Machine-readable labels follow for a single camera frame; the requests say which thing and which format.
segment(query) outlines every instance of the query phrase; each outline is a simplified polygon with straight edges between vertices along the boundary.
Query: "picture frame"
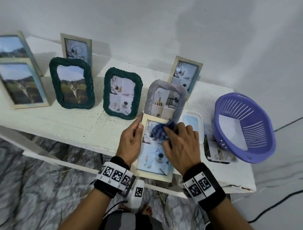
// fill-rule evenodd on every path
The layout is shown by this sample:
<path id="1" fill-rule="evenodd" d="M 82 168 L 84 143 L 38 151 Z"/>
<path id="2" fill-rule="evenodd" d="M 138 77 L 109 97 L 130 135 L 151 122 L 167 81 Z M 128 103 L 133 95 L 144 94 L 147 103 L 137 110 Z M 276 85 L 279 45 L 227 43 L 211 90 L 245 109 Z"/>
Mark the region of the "picture frame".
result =
<path id="1" fill-rule="evenodd" d="M 145 138 L 146 138 L 146 135 L 147 135 L 146 132 L 147 132 L 147 129 L 148 129 L 147 123 L 149 121 L 155 122 L 155 123 L 161 123 L 161 124 L 166 124 L 168 122 L 165 119 L 154 117 L 154 116 L 151 116 L 151 115 L 148 115 L 148 114 L 145 114 L 145 113 L 143 114 L 142 121 L 141 121 L 141 124 L 143 124 L 143 135 L 142 135 L 142 138 L 141 138 L 141 142 L 142 142 L 142 144 L 141 144 L 141 151 L 140 151 L 140 155 L 139 155 L 138 159 L 131 165 L 130 171 L 134 174 L 134 176 L 140 176 L 140 177 L 154 179 L 154 180 L 159 180 L 159 181 L 164 181 L 164 182 L 171 182 L 172 181 L 172 177 L 173 177 L 174 167 L 173 167 L 173 165 L 170 162 L 169 162 L 168 166 L 165 167 L 165 169 L 167 169 L 167 175 L 165 175 L 165 174 L 158 174 L 158 173 L 154 173 L 154 172 L 148 172 L 148 171 L 144 171 L 144 170 L 138 169 L 138 168 L 144 167 L 142 165 L 143 163 L 141 163 L 141 162 L 144 162 L 145 158 L 146 158 L 146 164 L 149 164 L 148 167 L 152 163 L 153 164 L 152 169 L 154 167 L 155 170 L 157 170 L 157 167 L 159 167 L 159 169 L 162 172 L 164 172 L 165 169 L 162 170 L 161 169 L 161 165 L 167 164 L 167 161 L 168 161 L 168 159 L 166 158 L 166 156 L 164 154 L 164 150 L 162 148 L 162 144 L 160 145 L 159 141 L 152 140 L 150 138 L 149 138 L 150 143 L 147 143 L 145 141 Z M 154 151 L 154 149 L 156 149 L 155 152 L 156 152 L 156 154 L 158 154 L 157 157 L 154 158 L 154 156 L 151 156 L 151 158 L 149 159 L 149 162 L 148 162 L 148 155 L 145 156 L 144 152 L 143 152 L 146 149 L 147 150 L 152 149 L 151 151 Z"/>
<path id="2" fill-rule="evenodd" d="M 14 109 L 50 105 L 29 58 L 0 58 L 0 90 Z"/>
<path id="3" fill-rule="evenodd" d="M 64 33 L 60 33 L 60 38 L 64 58 L 82 59 L 86 61 L 92 69 L 93 51 L 91 39 L 77 37 Z"/>
<path id="4" fill-rule="evenodd" d="M 159 104 L 159 100 L 155 101 L 157 98 L 161 98 L 161 93 L 159 93 L 159 97 L 156 97 L 158 91 L 161 91 L 162 95 L 165 95 L 162 104 Z M 171 93 L 175 94 L 176 97 L 170 97 Z M 155 80 L 148 88 L 144 113 L 178 123 L 187 98 L 188 92 L 183 86 L 174 85 L 160 79 Z"/>
<path id="5" fill-rule="evenodd" d="M 168 82 L 184 86 L 188 92 L 187 99 L 189 99 L 202 67 L 202 63 L 176 56 Z"/>
<path id="6" fill-rule="evenodd" d="M 38 63 L 20 30 L 0 35 L 0 59 L 29 58 L 31 66 L 39 76 L 43 76 Z"/>
<path id="7" fill-rule="evenodd" d="M 104 111 L 110 116 L 134 119 L 138 113 L 142 87 L 142 80 L 136 73 L 109 68 L 104 77 Z"/>
<path id="8" fill-rule="evenodd" d="M 91 109 L 95 104 L 90 66 L 81 59 L 53 58 L 49 70 L 59 104 L 66 109 Z"/>

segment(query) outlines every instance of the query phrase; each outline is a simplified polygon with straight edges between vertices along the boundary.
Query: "plastic basket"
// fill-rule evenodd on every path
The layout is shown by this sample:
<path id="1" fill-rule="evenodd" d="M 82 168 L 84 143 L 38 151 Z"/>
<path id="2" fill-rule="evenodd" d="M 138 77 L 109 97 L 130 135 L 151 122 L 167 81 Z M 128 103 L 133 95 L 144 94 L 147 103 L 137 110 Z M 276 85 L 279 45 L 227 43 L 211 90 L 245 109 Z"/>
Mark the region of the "plastic basket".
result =
<path id="1" fill-rule="evenodd" d="M 235 146 L 223 133 L 219 115 L 240 121 L 247 151 Z M 266 112 L 251 98 L 240 93 L 228 93 L 218 98 L 215 104 L 213 132 L 219 145 L 231 151 L 245 162 L 260 163 L 269 158 L 276 149 L 276 140 L 271 121 Z"/>

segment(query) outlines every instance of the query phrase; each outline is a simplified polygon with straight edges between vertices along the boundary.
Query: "wristband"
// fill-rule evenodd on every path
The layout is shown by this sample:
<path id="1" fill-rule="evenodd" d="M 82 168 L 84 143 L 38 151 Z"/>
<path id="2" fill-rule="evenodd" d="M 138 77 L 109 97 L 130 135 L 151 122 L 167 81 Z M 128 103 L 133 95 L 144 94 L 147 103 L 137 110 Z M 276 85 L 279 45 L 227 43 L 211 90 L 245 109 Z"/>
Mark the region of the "wristband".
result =
<path id="1" fill-rule="evenodd" d="M 190 168 L 183 177 L 184 194 L 201 208 L 210 211 L 225 199 L 225 192 L 204 163 Z"/>
<path id="2" fill-rule="evenodd" d="M 94 187 L 114 198 L 119 190 L 125 190 L 133 173 L 121 157 L 113 157 L 110 162 L 105 162 L 96 176 Z"/>

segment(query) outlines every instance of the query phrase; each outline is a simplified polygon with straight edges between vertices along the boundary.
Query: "hand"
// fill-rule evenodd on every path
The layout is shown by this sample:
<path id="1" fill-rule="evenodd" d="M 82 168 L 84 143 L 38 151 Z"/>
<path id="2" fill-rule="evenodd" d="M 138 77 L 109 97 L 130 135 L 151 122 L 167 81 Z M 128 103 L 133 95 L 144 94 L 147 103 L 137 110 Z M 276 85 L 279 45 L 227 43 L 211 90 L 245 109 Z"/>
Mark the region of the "hand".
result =
<path id="1" fill-rule="evenodd" d="M 143 133 L 143 113 L 122 132 L 116 156 L 121 157 L 124 162 L 130 165 L 138 158 L 141 149 L 141 137 Z"/>
<path id="2" fill-rule="evenodd" d="M 162 146 L 167 159 L 182 176 L 191 167 L 201 163 L 199 133 L 193 131 L 191 125 L 185 127 L 183 122 L 176 125 L 174 131 L 164 127 L 169 140 L 163 141 Z"/>

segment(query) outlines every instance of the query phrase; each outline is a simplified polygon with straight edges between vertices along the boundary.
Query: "blue checkered cloth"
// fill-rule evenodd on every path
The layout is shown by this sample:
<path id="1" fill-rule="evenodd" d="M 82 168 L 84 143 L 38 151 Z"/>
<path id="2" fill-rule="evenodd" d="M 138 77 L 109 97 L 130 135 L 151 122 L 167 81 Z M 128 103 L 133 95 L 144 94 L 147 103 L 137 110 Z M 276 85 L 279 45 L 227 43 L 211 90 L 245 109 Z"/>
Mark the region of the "blue checkered cloth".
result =
<path id="1" fill-rule="evenodd" d="M 171 130 L 174 130 L 176 124 L 173 121 L 169 120 L 166 124 L 156 125 L 151 132 L 158 140 L 168 140 L 168 136 L 163 128 L 164 126 L 168 127 Z"/>

